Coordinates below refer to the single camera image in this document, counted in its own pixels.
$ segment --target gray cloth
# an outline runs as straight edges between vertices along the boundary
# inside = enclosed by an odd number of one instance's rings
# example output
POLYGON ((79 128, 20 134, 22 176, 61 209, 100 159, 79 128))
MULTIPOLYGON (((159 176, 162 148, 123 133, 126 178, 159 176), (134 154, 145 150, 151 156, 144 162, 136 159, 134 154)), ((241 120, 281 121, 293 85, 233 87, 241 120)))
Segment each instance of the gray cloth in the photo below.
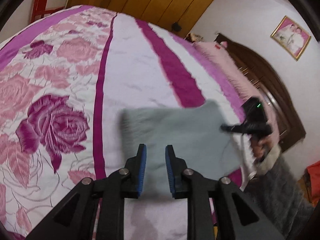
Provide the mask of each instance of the gray cloth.
POLYGON ((142 196, 171 198, 165 165, 165 147, 173 145, 177 157, 204 177, 219 179, 240 166, 238 148, 229 134, 219 130, 225 120, 214 101, 188 109, 140 108, 122 112, 120 129, 125 159, 147 145, 142 196))
POLYGON ((249 182, 244 191, 260 207, 287 240, 294 240, 314 208, 280 156, 265 175, 249 182))

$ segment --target dark brown headboard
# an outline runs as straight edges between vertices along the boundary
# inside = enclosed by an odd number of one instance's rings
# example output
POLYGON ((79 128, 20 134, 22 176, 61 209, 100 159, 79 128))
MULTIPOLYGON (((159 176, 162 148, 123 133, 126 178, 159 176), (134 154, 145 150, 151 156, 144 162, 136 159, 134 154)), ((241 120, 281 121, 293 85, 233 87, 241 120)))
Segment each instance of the dark brown headboard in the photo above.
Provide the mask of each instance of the dark brown headboard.
POLYGON ((239 70, 262 93, 265 101, 276 112, 280 132, 279 145, 286 151, 306 136, 302 122, 293 107, 287 88, 272 66, 259 54, 222 34, 217 42, 227 41, 227 51, 239 70))

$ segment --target bedsheet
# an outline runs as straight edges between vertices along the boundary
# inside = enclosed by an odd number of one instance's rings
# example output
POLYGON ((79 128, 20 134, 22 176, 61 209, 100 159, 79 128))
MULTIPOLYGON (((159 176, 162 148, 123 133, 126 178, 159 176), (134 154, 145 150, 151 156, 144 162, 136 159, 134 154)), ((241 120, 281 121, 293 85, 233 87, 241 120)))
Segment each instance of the bedsheet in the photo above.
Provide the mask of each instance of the bedsheet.
MULTIPOLYGON (((206 99, 229 123, 244 119, 218 68, 155 25, 92 6, 30 25, 0 50, 0 221, 26 236, 82 178, 121 168, 123 108, 206 99)), ((248 138, 234 139, 245 181, 248 138)), ((187 202, 126 200, 124 227, 125 239, 186 239, 187 202)))

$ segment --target red cloth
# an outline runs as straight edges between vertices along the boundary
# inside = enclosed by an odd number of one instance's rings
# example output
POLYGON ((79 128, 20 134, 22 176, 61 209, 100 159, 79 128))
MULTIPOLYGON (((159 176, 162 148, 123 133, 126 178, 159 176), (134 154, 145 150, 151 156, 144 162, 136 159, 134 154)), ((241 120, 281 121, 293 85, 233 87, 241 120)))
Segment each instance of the red cloth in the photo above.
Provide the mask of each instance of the red cloth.
POLYGON ((312 200, 320 197, 320 161, 307 167, 311 181, 312 200))

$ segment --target silver bolt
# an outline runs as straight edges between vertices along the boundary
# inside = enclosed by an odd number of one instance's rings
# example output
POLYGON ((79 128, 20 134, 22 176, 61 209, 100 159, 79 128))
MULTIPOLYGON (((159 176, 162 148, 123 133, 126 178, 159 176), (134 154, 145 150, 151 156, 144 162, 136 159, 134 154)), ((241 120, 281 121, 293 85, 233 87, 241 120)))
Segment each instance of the silver bolt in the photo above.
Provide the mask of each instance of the silver bolt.
POLYGON ((84 178, 82 179, 82 184, 83 185, 89 185, 91 183, 92 179, 91 178, 84 178))
POLYGON ((126 169, 126 168, 122 168, 122 169, 119 170, 119 173, 120 173, 121 175, 127 175, 127 174, 129 173, 129 170, 126 169))
POLYGON ((229 179, 228 177, 223 177, 223 178, 221 178, 221 182, 222 182, 223 184, 228 185, 228 184, 231 183, 231 179, 229 179))
POLYGON ((185 175, 190 176, 190 175, 193 174, 193 170, 192 170, 192 169, 185 169, 185 170, 183 171, 183 173, 184 173, 185 175))

